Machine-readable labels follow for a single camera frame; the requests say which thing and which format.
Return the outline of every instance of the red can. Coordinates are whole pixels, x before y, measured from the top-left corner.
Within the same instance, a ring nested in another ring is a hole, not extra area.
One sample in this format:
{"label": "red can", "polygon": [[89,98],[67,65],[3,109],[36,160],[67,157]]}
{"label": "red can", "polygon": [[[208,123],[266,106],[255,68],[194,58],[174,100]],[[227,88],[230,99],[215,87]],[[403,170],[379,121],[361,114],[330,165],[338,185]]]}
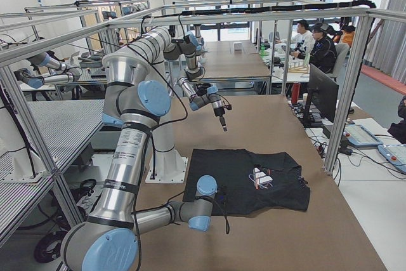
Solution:
{"label": "red can", "polygon": [[298,103],[299,99],[299,91],[300,91],[300,83],[294,83],[292,88],[292,105]]}

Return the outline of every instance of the red carpet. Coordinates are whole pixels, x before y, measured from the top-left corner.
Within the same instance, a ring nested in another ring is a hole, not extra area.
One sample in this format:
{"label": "red carpet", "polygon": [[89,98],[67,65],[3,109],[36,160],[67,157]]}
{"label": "red carpet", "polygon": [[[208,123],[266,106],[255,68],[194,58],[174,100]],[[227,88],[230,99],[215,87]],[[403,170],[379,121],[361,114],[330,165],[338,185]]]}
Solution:
{"label": "red carpet", "polygon": [[361,68],[362,74],[369,76],[370,78],[384,84],[385,86],[401,93],[402,95],[406,95],[406,85],[393,79],[390,76],[387,76],[385,73],[381,72],[376,68],[372,68],[366,65],[362,65]]}

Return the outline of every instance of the black monitor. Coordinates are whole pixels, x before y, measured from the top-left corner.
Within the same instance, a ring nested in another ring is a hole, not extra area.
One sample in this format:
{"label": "black monitor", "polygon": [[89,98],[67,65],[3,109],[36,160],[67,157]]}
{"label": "black monitor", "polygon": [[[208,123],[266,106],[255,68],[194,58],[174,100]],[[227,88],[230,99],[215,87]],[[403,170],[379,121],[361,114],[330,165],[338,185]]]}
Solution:
{"label": "black monitor", "polygon": [[334,122],[338,97],[338,84],[319,68],[310,64],[308,97],[303,112],[303,126],[312,127],[310,107],[313,104],[320,115],[330,122]]}

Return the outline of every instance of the white shirt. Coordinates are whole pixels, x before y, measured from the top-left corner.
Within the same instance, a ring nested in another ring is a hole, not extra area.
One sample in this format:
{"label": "white shirt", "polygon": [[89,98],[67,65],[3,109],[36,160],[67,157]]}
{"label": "white shirt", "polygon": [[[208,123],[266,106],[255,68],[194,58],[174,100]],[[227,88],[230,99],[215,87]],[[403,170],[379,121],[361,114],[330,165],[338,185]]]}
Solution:
{"label": "white shirt", "polygon": [[292,37],[292,43],[300,44],[300,52],[310,53],[315,45],[315,40],[311,32],[307,30],[304,34],[297,33],[296,36]]}

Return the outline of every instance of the man in white shirt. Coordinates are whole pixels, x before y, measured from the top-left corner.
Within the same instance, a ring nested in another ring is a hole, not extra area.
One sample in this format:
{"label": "man in white shirt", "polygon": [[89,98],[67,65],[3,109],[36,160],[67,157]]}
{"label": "man in white shirt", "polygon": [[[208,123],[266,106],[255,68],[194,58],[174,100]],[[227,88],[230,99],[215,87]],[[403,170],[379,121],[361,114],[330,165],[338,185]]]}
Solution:
{"label": "man in white shirt", "polygon": [[[299,20],[297,32],[298,34],[292,38],[292,43],[296,43],[296,48],[294,51],[299,51],[300,53],[310,53],[315,44],[315,40],[309,30],[309,23],[304,19]],[[286,43],[286,39],[277,41],[277,43]]]}

